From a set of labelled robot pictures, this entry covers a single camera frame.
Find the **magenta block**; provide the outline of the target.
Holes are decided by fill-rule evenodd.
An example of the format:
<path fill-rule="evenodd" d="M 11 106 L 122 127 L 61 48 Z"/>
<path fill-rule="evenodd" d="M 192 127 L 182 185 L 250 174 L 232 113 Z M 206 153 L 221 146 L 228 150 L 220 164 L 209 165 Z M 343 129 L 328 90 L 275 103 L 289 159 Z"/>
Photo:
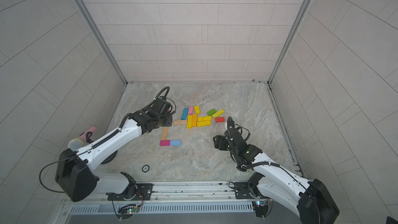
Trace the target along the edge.
<path fill-rule="evenodd" d="M 170 146 L 170 140 L 160 140 L 160 146 Z"/>

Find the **light blue block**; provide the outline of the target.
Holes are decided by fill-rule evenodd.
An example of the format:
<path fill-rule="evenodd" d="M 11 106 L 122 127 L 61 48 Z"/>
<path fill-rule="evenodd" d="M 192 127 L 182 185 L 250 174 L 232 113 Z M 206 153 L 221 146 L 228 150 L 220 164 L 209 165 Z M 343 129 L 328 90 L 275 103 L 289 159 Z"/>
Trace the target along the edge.
<path fill-rule="evenodd" d="M 170 140 L 170 145 L 171 146 L 180 146 L 181 140 Z"/>

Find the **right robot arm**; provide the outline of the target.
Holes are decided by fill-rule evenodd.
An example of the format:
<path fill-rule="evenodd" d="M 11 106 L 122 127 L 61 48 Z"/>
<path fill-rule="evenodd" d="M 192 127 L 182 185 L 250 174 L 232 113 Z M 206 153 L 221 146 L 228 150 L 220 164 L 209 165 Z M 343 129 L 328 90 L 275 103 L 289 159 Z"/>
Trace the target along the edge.
<path fill-rule="evenodd" d="M 257 146 L 247 144 L 242 133 L 241 126 L 229 126 L 224 135 L 213 137 L 213 142 L 216 149 L 230 153 L 239 171 L 254 171 L 247 183 L 233 185 L 236 192 L 267 199 L 257 203 L 257 216 L 267 215 L 274 200 L 295 213 L 303 224 L 335 223 L 340 211 L 323 182 L 290 172 Z"/>

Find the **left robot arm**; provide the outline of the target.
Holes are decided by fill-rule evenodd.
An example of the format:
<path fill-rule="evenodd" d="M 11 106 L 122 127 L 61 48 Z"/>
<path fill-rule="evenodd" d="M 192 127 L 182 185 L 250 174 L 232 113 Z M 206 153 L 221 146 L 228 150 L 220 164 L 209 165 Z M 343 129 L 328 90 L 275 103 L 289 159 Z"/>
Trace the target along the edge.
<path fill-rule="evenodd" d="M 113 158 L 118 149 L 153 129 L 170 125 L 173 105 L 166 97 L 156 98 L 150 105 L 126 114 L 119 127 L 97 141 L 76 151 L 68 148 L 60 155 L 55 181 L 73 202 L 91 194 L 115 194 L 130 200 L 136 196 L 136 180 L 125 172 L 120 174 L 95 173 L 106 159 Z"/>

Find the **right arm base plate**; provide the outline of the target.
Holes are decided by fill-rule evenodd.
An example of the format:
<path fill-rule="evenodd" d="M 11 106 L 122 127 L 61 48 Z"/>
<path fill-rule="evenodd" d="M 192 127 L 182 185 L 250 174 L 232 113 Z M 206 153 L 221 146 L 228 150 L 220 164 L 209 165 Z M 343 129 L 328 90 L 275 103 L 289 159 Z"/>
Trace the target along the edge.
<path fill-rule="evenodd" d="M 236 199 L 259 199 L 261 194 L 257 188 L 249 182 L 232 182 L 232 189 L 235 192 Z"/>

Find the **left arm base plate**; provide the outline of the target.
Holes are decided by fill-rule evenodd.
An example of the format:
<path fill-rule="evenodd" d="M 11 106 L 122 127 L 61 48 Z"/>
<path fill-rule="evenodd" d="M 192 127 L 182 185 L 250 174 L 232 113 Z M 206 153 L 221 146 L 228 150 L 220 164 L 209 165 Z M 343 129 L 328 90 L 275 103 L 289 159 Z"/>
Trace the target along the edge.
<path fill-rule="evenodd" d="M 123 193 L 107 193 L 108 201 L 148 201 L 150 200 L 154 184 L 138 183 L 129 186 Z"/>

